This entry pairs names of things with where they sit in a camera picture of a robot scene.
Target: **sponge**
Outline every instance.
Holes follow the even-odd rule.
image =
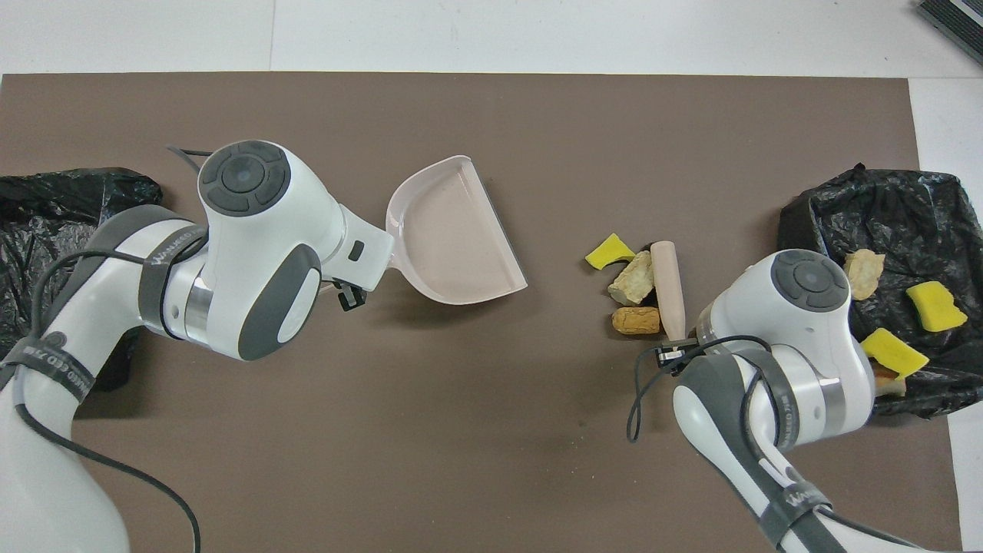
[[[600,271],[614,262],[631,261],[634,258],[635,252],[624,245],[624,242],[617,237],[617,234],[612,233],[600,246],[594,248],[593,252],[587,254],[587,257],[584,259],[587,260],[587,263],[591,264],[591,267]]]
[[[928,357],[901,341],[887,329],[874,331],[867,339],[860,342],[860,347],[863,347],[868,357],[877,359],[878,363],[895,371],[896,380],[903,379],[928,363]]]
[[[911,286],[908,297],[915,302],[922,327],[931,333],[954,329],[965,323],[969,317],[955,307],[953,293],[937,280],[930,280]]]

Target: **brown mat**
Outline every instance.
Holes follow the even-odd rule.
[[[530,287],[447,307],[388,274],[352,313],[324,297],[253,364],[147,335],[132,382],[91,398],[75,435],[184,494],[206,551],[769,550],[676,428],[670,382],[625,441],[648,342],[608,328],[616,269],[582,257],[612,231],[674,240],[692,324],[773,251],[793,195],[857,161],[917,168],[897,80],[9,75],[0,94],[0,174],[125,166],[199,222],[194,175],[163,145],[247,138],[291,149],[379,225],[405,177],[470,155]],[[840,513],[957,549],[945,421],[892,424],[792,461]],[[92,470],[135,552],[187,550],[176,507]]]

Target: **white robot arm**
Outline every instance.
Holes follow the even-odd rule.
[[[874,398],[870,364],[849,333],[849,283],[829,259],[778,252],[750,267],[700,316],[709,348],[679,376],[676,421],[781,551],[900,552],[904,540],[846,521],[785,459],[798,444],[856,430]]]
[[[126,331],[147,326],[258,359],[300,331],[323,281],[350,309],[388,266],[392,236],[339,205],[276,144],[222,148],[204,163],[198,188],[207,229],[157,206],[113,217],[78,255],[46,317],[35,310],[30,335],[4,359],[3,550],[129,551],[119,513],[78,457],[26,426],[18,409],[55,439],[70,438],[79,402]]]

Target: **black plastic bag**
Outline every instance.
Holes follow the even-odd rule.
[[[884,327],[929,358],[903,398],[880,397],[876,414],[947,414],[983,398],[983,232],[959,180],[945,173],[868,170],[858,164],[781,210],[779,249],[804,248],[841,266],[866,248],[885,254],[877,291],[853,301],[850,330],[864,340]],[[969,320],[922,329],[905,291],[938,280]]]
[[[135,206],[160,204],[162,198],[157,183],[122,168],[0,177],[0,358],[30,330],[33,287],[49,265],[83,249],[110,217]],[[45,308],[70,275],[67,268],[51,279],[42,298]],[[136,338],[132,331],[120,340],[96,379],[97,390],[126,384]]]

